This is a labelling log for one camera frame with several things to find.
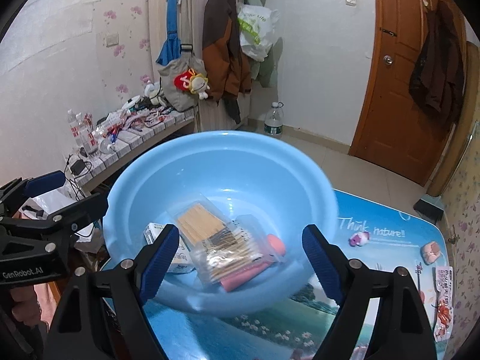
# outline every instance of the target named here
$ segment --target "brown jacket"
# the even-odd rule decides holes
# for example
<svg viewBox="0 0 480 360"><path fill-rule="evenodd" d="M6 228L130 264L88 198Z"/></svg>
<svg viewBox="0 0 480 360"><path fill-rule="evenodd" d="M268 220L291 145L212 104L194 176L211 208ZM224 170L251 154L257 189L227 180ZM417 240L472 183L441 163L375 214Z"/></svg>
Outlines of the brown jacket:
<svg viewBox="0 0 480 360"><path fill-rule="evenodd" d="M250 65L240 48L235 0L208 0L203 21L203 61L209 98L223 98L230 117L240 123L239 92L251 90Z"/></svg>
<svg viewBox="0 0 480 360"><path fill-rule="evenodd" d="M428 35L410 78L409 93L440 123L458 120L463 105L463 62L454 17L439 1L427 13Z"/></svg>

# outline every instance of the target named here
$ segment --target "wall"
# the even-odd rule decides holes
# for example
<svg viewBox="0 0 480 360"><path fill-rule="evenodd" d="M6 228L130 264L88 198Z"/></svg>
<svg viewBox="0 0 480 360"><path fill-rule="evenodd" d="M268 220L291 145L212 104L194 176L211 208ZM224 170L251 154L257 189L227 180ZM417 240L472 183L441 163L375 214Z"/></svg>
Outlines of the wall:
<svg viewBox="0 0 480 360"><path fill-rule="evenodd" d="M474 120L480 120L480 86ZM442 195L453 247L455 269L454 324L445 360L465 341L480 316L480 128L460 167Z"/></svg>
<svg viewBox="0 0 480 360"><path fill-rule="evenodd" d="M278 90L255 85L250 117L272 101L285 124L350 145L362 110L374 44L375 0L267 0L280 11Z"/></svg>
<svg viewBox="0 0 480 360"><path fill-rule="evenodd" d="M480 40L473 32L473 28L470 23L465 19L465 34L467 42L472 42L477 47L480 47Z"/></svg>
<svg viewBox="0 0 480 360"><path fill-rule="evenodd" d="M28 0L0 43L0 184L63 169L68 109L97 120L139 94L148 37L147 0Z"/></svg>

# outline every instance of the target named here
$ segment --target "blue gripper pad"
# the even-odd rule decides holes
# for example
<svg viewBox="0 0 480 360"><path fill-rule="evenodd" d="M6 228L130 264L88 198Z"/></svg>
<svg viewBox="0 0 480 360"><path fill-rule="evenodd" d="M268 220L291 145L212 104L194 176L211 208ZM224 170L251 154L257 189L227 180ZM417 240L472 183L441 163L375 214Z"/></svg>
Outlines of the blue gripper pad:
<svg viewBox="0 0 480 360"><path fill-rule="evenodd" d="M160 284L167 273L167 270L179 247L180 235L179 230L172 226L170 232L162 242L162 234L157 237L152 245L145 248L157 248L152 258L143 270L140 285L140 300L144 305L148 299L152 299L158 292Z"/></svg>
<svg viewBox="0 0 480 360"><path fill-rule="evenodd" d="M345 297L341 289L340 275L328 258L325 250L323 250L314 232L320 233L316 226L310 225L303 229L301 237L303 250L325 291L325 295L340 306Z"/></svg>
<svg viewBox="0 0 480 360"><path fill-rule="evenodd" d="M57 170L56 172L28 180L25 188L23 188L23 195L26 198L34 198L63 187L63 184L65 184L65 174Z"/></svg>

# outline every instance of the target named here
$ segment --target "white tiled counter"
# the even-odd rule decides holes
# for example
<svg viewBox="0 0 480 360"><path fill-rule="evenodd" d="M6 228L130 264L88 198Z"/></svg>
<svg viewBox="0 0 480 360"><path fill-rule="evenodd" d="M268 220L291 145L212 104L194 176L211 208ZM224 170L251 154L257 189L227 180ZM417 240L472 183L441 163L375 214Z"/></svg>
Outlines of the white tiled counter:
<svg viewBox="0 0 480 360"><path fill-rule="evenodd" d="M114 145L115 152L89 158L86 162L90 162L91 167L83 171L80 177L75 178L76 183L85 192L92 191L121 167L164 138L184 126L194 124L196 112L197 108L185 112L172 111L163 122L152 128L142 127L141 131L128 128L120 131Z"/></svg>

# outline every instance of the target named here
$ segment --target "white box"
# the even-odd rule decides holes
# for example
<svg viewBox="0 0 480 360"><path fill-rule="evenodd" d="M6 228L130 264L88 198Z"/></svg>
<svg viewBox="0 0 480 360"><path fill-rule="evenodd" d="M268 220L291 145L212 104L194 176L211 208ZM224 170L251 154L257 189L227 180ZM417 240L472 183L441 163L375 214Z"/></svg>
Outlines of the white box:
<svg viewBox="0 0 480 360"><path fill-rule="evenodd" d="M145 234L148 245L151 245L155 242L155 240L160 235L165 226L166 225L159 225L158 223L152 222L148 224L145 231L143 232ZM174 274L187 274L194 269L195 266L191 261L190 253L188 252L188 249L185 246L182 237L180 237L177 253L175 253L175 257L173 258L167 272Z"/></svg>

